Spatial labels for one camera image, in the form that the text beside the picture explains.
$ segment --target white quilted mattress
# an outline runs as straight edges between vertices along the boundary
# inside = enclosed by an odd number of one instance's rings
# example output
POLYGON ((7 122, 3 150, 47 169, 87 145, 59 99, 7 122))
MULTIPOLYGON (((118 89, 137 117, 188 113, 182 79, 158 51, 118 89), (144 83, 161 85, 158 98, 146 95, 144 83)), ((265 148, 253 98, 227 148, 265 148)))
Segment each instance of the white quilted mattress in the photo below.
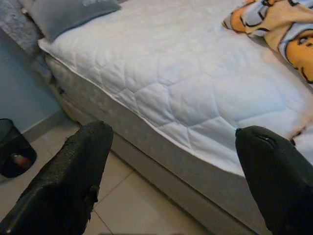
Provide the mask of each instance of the white quilted mattress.
MULTIPOLYGON (((313 95, 262 41, 222 27, 240 1, 130 0, 39 45, 172 143, 243 175, 236 128, 290 138, 310 125, 313 95)), ((300 136, 303 152, 310 140, 300 136)))

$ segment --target bed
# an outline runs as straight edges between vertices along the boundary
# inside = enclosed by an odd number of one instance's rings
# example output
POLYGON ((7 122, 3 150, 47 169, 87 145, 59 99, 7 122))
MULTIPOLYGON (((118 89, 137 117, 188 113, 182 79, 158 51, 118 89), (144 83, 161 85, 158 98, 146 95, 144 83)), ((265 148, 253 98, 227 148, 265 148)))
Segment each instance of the bed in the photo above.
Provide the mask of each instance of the bed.
POLYGON ((235 130, 269 128, 312 163, 313 94, 262 40, 222 27, 239 3, 129 0, 39 46, 68 115, 111 125, 113 151, 210 232, 270 234, 235 130))

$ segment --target baseboard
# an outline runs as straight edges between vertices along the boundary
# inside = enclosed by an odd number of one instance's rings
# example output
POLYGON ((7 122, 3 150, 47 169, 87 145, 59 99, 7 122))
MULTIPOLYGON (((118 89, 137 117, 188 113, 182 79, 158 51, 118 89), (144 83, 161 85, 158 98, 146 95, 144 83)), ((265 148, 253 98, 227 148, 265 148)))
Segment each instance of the baseboard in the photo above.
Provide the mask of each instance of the baseboard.
POLYGON ((36 123, 30 129, 28 129, 22 134, 24 135, 28 142, 33 142, 34 140, 38 139, 40 136, 42 136, 55 126, 59 125, 66 119, 67 119, 66 114, 63 112, 63 110, 60 110, 51 115, 50 117, 36 123))

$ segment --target tile floor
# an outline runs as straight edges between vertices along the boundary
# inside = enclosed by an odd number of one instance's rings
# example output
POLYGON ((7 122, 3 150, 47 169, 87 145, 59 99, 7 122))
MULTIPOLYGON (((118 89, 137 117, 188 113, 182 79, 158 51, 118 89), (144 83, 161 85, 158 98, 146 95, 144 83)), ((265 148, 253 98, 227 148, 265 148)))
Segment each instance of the tile floor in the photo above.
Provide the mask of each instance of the tile floor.
MULTIPOLYGON (((24 175, 0 184, 0 220, 14 206, 41 167, 78 129, 75 123, 65 120, 31 143, 38 154, 34 166, 24 175)), ((109 154, 98 198, 85 235, 207 234, 197 222, 170 203, 113 153, 109 154)))

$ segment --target black mesh trash can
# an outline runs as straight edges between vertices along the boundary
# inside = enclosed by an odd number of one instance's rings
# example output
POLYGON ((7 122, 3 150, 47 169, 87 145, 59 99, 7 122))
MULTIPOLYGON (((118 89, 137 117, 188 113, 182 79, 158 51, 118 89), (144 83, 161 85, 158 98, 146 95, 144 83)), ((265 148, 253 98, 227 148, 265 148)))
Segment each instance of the black mesh trash can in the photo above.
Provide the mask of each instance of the black mesh trash can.
POLYGON ((37 154, 10 119, 0 119, 0 182, 26 172, 37 154))

